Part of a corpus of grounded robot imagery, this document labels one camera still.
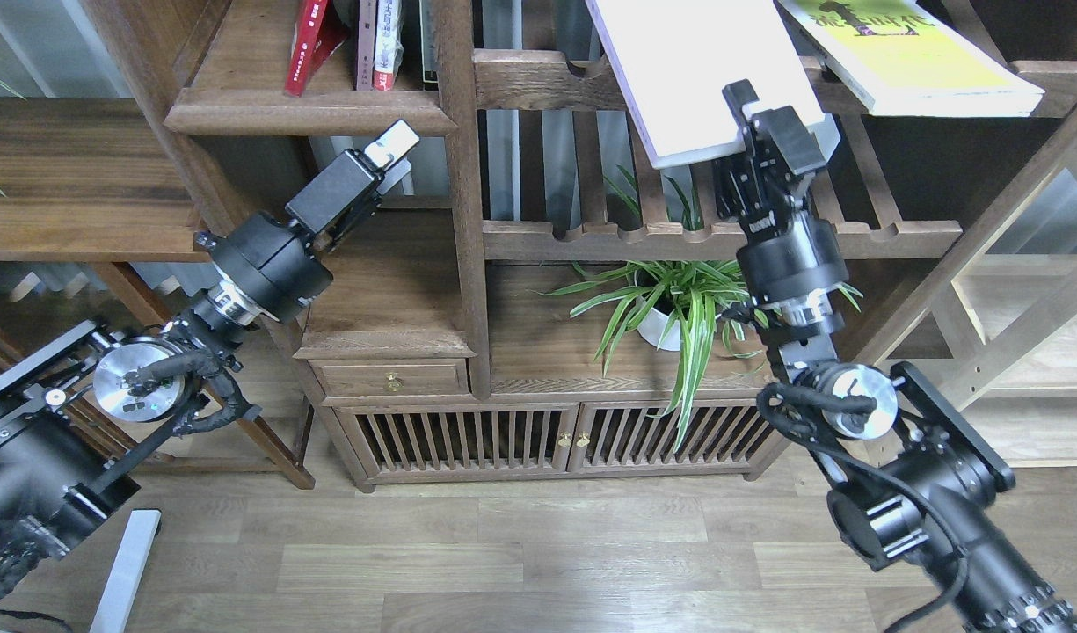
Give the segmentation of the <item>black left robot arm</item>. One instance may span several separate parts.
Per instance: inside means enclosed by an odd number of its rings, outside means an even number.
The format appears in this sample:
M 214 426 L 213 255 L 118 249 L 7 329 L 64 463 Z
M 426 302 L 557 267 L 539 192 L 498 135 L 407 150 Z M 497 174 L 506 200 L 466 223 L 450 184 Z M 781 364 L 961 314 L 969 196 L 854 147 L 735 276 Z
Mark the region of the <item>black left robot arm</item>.
M 237 349 L 257 316 L 284 324 L 328 289 L 321 253 L 408 175 L 418 142 L 394 121 L 318 173 L 285 221 L 257 213 L 228 236 L 199 233 L 220 279 L 160 330 L 85 320 L 0 374 L 0 600 L 103 525 L 166 440 L 256 419 L 234 377 Z

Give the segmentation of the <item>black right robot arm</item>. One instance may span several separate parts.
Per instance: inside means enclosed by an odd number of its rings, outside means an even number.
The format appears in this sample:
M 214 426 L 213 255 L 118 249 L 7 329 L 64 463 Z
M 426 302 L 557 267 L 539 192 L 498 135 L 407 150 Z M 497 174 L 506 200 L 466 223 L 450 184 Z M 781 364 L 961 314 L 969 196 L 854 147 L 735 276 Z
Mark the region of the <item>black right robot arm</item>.
M 968 632 L 1077 632 L 1077 611 L 987 517 L 1015 472 L 911 363 L 889 370 L 840 360 L 843 319 L 830 292 L 848 279 L 833 224 L 811 211 L 825 168 L 791 105 L 761 105 L 742 79 L 723 89 L 744 147 L 712 161 L 718 213 L 739 221 L 749 296 L 722 316 L 754 324 L 775 381 L 763 418 L 822 469 L 840 538 L 873 571 L 920 566 L 939 589 L 889 625 L 945 605 Z

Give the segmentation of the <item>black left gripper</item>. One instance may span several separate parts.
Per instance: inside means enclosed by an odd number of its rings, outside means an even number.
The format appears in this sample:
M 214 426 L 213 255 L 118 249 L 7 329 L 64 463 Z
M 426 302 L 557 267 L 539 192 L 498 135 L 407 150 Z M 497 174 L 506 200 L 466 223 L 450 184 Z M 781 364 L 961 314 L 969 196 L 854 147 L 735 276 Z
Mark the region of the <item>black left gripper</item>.
M 405 119 L 395 119 L 380 136 L 364 147 L 346 149 L 285 206 L 285 211 L 304 231 L 314 237 L 328 233 L 328 244 L 317 251 L 331 251 L 340 244 L 387 195 L 412 171 L 409 153 L 421 137 Z

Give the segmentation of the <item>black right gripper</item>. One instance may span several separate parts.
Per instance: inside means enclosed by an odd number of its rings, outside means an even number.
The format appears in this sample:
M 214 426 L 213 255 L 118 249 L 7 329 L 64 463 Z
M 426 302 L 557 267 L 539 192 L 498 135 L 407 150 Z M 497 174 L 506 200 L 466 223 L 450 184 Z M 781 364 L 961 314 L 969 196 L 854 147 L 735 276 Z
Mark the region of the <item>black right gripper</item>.
M 749 240 L 788 231 L 792 214 L 803 211 L 806 192 L 826 160 L 815 137 L 791 105 L 747 115 L 758 103 L 749 79 L 722 89 L 742 136 L 743 151 L 712 160 L 718 216 L 735 220 Z

